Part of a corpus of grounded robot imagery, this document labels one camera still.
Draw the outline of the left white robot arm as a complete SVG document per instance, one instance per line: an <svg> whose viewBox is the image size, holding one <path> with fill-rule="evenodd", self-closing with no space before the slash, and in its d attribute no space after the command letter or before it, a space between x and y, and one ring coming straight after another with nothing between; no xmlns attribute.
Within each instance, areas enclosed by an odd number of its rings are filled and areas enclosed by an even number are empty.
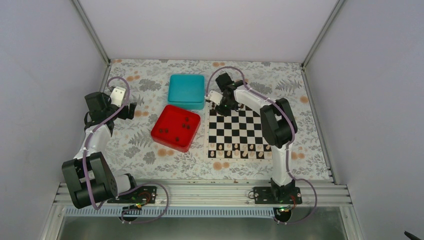
<svg viewBox="0 0 424 240"><path fill-rule="evenodd" d="M84 142L73 159L65 161L62 174L75 208L93 205L100 208L118 195L131 203L139 197L139 188L129 173L115 176L104 156L116 119L134 118L136 103L128 103L128 93L115 87L111 94L93 92L85 97L88 112L84 117Z"/></svg>

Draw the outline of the red plastic tray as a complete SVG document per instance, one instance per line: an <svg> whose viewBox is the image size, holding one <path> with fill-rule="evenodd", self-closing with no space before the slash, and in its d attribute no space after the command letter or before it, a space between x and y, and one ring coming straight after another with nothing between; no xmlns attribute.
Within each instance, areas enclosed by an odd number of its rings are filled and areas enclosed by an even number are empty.
<svg viewBox="0 0 424 240"><path fill-rule="evenodd" d="M186 153L200 127L201 117L189 110L166 105L152 128L154 142Z"/></svg>

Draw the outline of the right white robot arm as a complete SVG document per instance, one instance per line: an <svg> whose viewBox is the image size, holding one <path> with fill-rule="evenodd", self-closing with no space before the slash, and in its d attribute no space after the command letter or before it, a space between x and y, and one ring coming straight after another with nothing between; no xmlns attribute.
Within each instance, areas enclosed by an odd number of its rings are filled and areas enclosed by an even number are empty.
<svg viewBox="0 0 424 240"><path fill-rule="evenodd" d="M270 195L274 202L284 203L296 188L290 172L290 154L298 129L288 100L266 97L242 80L233 81L227 73L220 74L215 82L220 92L210 91L207 96L219 114L227 116L239 105L259 114L262 136L272 154Z"/></svg>

